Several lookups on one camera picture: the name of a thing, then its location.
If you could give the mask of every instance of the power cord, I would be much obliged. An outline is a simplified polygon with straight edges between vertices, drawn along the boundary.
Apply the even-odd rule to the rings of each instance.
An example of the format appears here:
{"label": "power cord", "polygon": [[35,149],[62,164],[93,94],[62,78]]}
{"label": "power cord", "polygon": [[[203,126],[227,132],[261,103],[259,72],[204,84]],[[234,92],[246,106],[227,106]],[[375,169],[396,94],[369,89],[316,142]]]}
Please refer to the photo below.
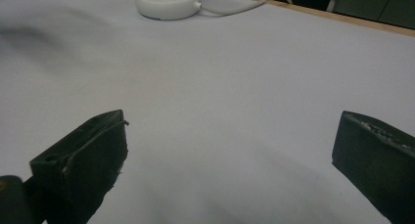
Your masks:
{"label": "power cord", "polygon": [[[255,3],[252,3],[251,5],[244,6],[242,8],[238,8],[238,9],[232,9],[232,10],[213,9],[213,8],[209,8],[209,7],[205,6],[202,3],[197,3],[197,7],[199,7],[201,10],[210,12],[212,14],[216,14],[216,15],[220,15],[220,16],[232,16],[232,15],[243,13],[245,11],[249,11],[251,9],[259,7],[263,4],[265,4],[267,1],[270,1],[270,0],[260,0],[260,1],[257,1]],[[285,1],[287,1],[289,4],[293,4],[292,0],[285,0]]]}

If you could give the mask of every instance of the white cable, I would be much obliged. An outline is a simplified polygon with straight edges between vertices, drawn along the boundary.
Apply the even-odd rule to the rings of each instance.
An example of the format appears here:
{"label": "white cable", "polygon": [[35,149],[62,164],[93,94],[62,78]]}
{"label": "white cable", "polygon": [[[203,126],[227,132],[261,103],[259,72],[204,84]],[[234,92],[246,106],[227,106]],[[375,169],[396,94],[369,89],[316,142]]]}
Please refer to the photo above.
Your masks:
{"label": "white cable", "polygon": [[[260,1],[257,1],[255,3],[252,3],[252,4],[250,4],[248,6],[245,6],[245,7],[242,7],[242,8],[227,10],[227,11],[226,10],[217,10],[217,9],[209,8],[209,7],[206,7],[205,5],[201,5],[201,9],[204,10],[204,11],[216,14],[216,15],[220,15],[220,16],[232,16],[232,15],[235,15],[235,14],[239,14],[239,13],[243,13],[245,11],[251,10],[251,9],[256,8],[258,6],[261,6],[261,5],[265,4],[265,2],[267,2],[267,1],[269,1],[269,0],[260,0]],[[293,4],[292,0],[285,0],[285,1],[287,1],[289,4]]]}

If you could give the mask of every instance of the white round base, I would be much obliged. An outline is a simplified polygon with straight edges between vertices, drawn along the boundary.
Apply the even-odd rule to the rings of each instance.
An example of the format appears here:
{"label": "white round base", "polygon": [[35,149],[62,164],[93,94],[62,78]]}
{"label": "white round base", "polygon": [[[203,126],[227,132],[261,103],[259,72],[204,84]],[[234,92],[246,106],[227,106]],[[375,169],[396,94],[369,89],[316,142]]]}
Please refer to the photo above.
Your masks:
{"label": "white round base", "polygon": [[135,0],[138,12],[158,20],[180,20],[199,11],[201,0]]}

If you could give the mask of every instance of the white device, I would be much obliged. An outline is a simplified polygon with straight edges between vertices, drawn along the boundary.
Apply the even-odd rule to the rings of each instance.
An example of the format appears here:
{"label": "white device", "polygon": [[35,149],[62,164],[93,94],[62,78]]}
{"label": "white device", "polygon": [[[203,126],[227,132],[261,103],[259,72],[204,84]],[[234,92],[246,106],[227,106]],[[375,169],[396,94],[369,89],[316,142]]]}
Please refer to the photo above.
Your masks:
{"label": "white device", "polygon": [[138,12],[149,18],[171,21],[193,16],[201,0],[135,0]]}

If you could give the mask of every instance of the white table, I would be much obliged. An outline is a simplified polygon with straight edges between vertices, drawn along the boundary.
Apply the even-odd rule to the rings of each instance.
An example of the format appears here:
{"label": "white table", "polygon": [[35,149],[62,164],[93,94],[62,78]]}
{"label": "white table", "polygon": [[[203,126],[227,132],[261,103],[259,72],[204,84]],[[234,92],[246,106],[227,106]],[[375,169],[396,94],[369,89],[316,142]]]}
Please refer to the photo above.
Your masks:
{"label": "white table", "polygon": [[270,5],[0,0],[0,174],[123,109],[128,159],[89,223],[389,223],[331,152],[344,110],[415,135],[414,61],[414,37]]}

